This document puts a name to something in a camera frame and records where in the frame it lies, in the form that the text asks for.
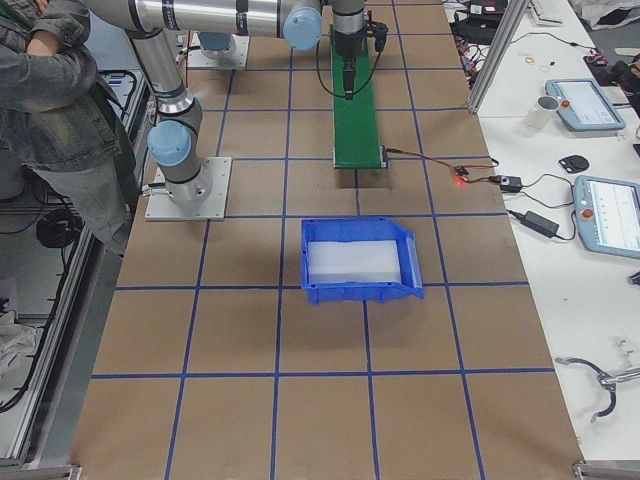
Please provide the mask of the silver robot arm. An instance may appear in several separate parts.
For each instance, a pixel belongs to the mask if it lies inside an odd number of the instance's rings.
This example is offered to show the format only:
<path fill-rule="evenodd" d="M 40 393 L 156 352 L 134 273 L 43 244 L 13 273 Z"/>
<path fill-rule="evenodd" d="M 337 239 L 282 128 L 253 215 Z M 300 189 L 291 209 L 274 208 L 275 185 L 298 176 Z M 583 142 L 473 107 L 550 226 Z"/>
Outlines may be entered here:
<path fill-rule="evenodd" d="M 200 50 L 207 58 L 229 56 L 236 50 L 236 43 L 230 33 L 198 31 Z"/>
<path fill-rule="evenodd" d="M 201 50 L 213 57 L 231 53 L 244 37 L 274 37 L 295 50 L 318 49 L 322 9 L 329 7 L 337 168 L 376 168 L 382 161 L 373 95 L 375 70 L 366 43 L 384 49 L 387 29 L 373 21 L 361 1 L 91 1 L 90 10 L 125 31 L 156 99 L 159 123 L 148 146 L 164 177 L 170 202 L 196 205 L 224 197 L 226 159 L 196 154 L 202 110 L 172 56 L 165 31 L 195 30 Z"/>

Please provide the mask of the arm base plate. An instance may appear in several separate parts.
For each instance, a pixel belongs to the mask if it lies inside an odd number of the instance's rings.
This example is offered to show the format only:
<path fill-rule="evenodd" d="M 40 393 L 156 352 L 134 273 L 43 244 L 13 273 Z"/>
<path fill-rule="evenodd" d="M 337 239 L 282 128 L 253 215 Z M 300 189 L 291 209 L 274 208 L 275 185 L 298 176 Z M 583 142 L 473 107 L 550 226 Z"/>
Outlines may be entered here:
<path fill-rule="evenodd" d="M 189 42 L 188 64 L 196 70 L 245 70 L 250 38 L 231 35 L 230 47 L 224 51 L 202 50 L 198 34 Z"/>
<path fill-rule="evenodd" d="M 148 189 L 145 218 L 149 221 L 221 221 L 225 218 L 231 177 L 231 157 L 200 157 L 200 172 L 189 183 L 165 180 L 156 168 L 155 183 Z"/>

